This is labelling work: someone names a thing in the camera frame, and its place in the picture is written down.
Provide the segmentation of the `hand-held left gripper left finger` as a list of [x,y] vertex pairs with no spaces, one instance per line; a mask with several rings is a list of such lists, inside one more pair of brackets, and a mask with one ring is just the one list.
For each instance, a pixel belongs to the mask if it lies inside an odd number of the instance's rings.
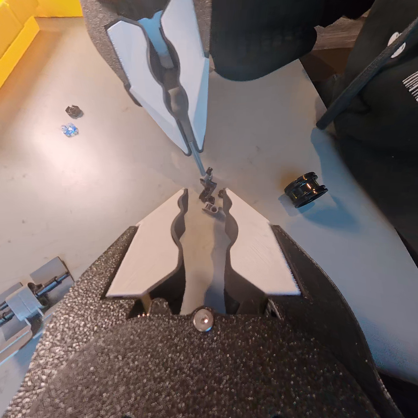
[[185,233],[189,194],[180,189],[140,220],[123,258],[106,287],[107,300],[162,298],[179,314],[185,293],[185,266],[180,238]]

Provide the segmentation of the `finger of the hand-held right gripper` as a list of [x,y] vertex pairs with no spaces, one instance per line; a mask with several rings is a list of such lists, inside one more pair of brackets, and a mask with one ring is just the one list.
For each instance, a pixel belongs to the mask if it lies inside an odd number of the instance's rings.
[[204,54],[194,3],[171,0],[161,25],[179,58],[180,85],[188,99],[188,117],[199,152],[203,151],[208,110],[209,58]]
[[178,123],[166,106],[163,86],[152,72],[151,44],[143,27],[136,22],[119,20],[107,29],[107,34],[128,78],[129,92],[169,139],[184,154],[190,155],[191,151]]

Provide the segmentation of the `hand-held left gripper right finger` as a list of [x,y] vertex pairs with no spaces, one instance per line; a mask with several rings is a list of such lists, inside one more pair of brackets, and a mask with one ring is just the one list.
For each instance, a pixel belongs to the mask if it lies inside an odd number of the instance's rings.
[[230,189],[224,189],[224,213],[230,239],[224,271],[226,312],[237,314],[251,301],[259,312],[271,297],[299,297],[300,287],[270,221]]

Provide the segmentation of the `black toy wheel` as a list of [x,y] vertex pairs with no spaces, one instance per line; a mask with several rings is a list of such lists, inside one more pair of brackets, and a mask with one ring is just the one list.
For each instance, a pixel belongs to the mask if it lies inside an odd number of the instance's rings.
[[318,176],[314,172],[309,172],[285,187],[284,193],[296,209],[311,203],[328,191],[325,185],[317,182],[317,179]]

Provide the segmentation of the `small black grey brick assembly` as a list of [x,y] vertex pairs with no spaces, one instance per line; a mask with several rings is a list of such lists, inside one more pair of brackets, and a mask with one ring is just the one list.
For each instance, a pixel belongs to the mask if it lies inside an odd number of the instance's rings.
[[214,194],[217,188],[217,183],[213,181],[212,171],[213,169],[208,167],[204,177],[200,179],[203,190],[199,195],[199,200],[203,203],[203,213],[210,215],[218,221],[224,221],[226,215],[223,211],[223,207],[216,204],[220,202],[221,198],[223,198],[223,190],[218,193],[217,200]]

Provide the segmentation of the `person's right forearm black sleeve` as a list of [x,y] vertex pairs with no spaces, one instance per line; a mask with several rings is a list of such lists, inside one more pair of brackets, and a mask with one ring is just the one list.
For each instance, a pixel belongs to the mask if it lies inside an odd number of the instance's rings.
[[324,1],[215,0],[209,52],[215,72],[251,81],[309,53]]

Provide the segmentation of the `open-front yellow plastic bin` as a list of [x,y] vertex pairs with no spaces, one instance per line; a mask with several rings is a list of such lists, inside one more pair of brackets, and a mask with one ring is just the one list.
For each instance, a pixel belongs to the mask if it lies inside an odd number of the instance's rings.
[[36,0],[0,2],[0,85],[11,74],[40,28],[35,19]]

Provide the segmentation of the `dark metal rod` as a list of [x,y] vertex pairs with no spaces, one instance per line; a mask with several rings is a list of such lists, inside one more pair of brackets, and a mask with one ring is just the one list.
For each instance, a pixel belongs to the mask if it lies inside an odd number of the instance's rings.
[[72,278],[69,271],[55,276],[45,284],[28,282],[8,295],[1,304],[0,326],[17,317],[23,321],[35,314],[42,314],[41,309],[49,305],[48,294],[60,286],[65,279]]

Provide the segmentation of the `grey panel brick assembly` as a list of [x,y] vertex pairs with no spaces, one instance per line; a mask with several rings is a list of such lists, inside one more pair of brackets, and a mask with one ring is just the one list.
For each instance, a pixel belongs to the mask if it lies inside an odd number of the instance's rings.
[[[67,271],[69,271],[69,269],[64,261],[62,261],[60,257],[55,257],[36,271],[32,272],[29,276],[24,277],[18,283],[3,292],[0,296],[0,304],[6,300],[8,295],[28,282],[33,282],[34,284],[45,284],[53,277],[64,274]],[[31,340],[38,337],[43,332],[47,323],[50,321],[52,314],[55,312],[58,303],[62,300],[73,284],[73,277],[67,278],[60,286],[51,291],[47,296],[49,305],[46,308],[41,309],[42,314],[35,314],[23,321],[14,317],[12,320],[0,327],[0,364],[5,363],[9,358],[12,358]]]

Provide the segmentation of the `person's black printed hoodie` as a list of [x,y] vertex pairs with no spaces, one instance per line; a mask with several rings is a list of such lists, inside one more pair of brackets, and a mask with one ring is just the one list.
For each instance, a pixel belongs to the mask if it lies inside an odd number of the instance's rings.
[[[329,106],[411,24],[412,0],[374,1],[340,76],[322,91]],[[417,30],[334,119],[337,149],[417,264]]]

